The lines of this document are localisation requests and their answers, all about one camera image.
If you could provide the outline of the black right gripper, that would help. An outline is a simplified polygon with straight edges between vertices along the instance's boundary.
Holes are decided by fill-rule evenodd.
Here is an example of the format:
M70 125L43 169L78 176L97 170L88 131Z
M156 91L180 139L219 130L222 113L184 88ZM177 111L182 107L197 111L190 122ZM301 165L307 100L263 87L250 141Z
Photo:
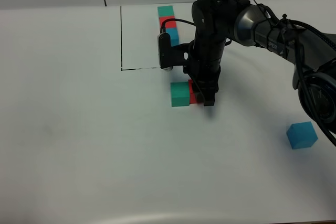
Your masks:
M226 39L214 42L194 39L189 44L187 65L183 67L183 72L192 78L193 93L202 95L204 106L215 104L225 46Z

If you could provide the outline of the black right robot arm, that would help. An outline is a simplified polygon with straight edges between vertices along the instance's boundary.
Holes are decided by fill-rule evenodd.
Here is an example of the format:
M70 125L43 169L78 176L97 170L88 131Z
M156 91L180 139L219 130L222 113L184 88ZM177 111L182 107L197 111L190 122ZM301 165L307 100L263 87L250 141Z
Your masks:
M304 111L335 142L335 35L298 20L278 18L255 0L197 0L192 5L195 38L184 70L193 79L205 106L215 103L220 62L234 41L259 47L292 63L292 86Z

